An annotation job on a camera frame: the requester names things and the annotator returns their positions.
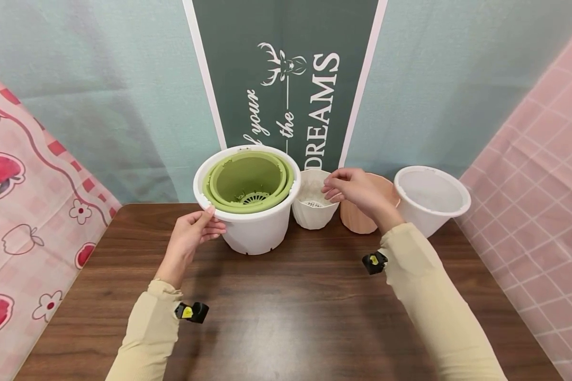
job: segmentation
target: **small white pot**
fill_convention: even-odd
[[[324,180],[330,173],[321,169],[307,169],[301,172],[301,191],[292,204],[297,223],[305,229],[322,229],[333,217],[339,203],[325,200],[321,192]]]
[[[452,217],[470,208],[470,194],[458,179],[429,166],[401,169],[394,178],[401,197],[398,211],[404,220],[430,237]]]

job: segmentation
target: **deer head logo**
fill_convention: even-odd
[[[275,50],[273,49],[273,46],[271,44],[262,42],[257,46],[261,49],[266,49],[265,51],[269,53],[269,55],[271,56],[271,58],[267,60],[267,62],[272,62],[278,65],[278,67],[276,68],[269,69],[271,75],[269,76],[269,78],[267,78],[266,81],[263,81],[261,85],[263,86],[273,85],[278,75],[280,76],[280,81],[283,81],[287,75],[300,76],[306,71],[305,65],[307,61],[305,60],[305,58],[303,58],[303,56],[296,56],[293,59],[286,59],[286,55],[280,49],[280,56],[278,58],[278,55],[275,53]]]

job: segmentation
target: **dark green banner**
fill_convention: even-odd
[[[222,148],[269,145],[301,169],[343,164],[386,1],[184,5]]]

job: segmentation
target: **light blue backdrop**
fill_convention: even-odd
[[[572,0],[390,0],[347,165],[459,176],[572,35]],[[0,2],[0,80],[123,203],[219,150],[181,1]]]

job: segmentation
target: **wooden table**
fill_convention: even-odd
[[[197,209],[123,207],[16,380],[103,380],[175,219]],[[430,241],[508,380],[561,380],[458,226],[448,222]],[[182,291],[210,312],[202,325],[182,322],[165,380],[436,379],[385,276],[362,266],[378,243],[379,233],[351,233],[338,213],[317,231],[291,221],[282,244],[262,256],[235,253],[222,240],[206,243]]]

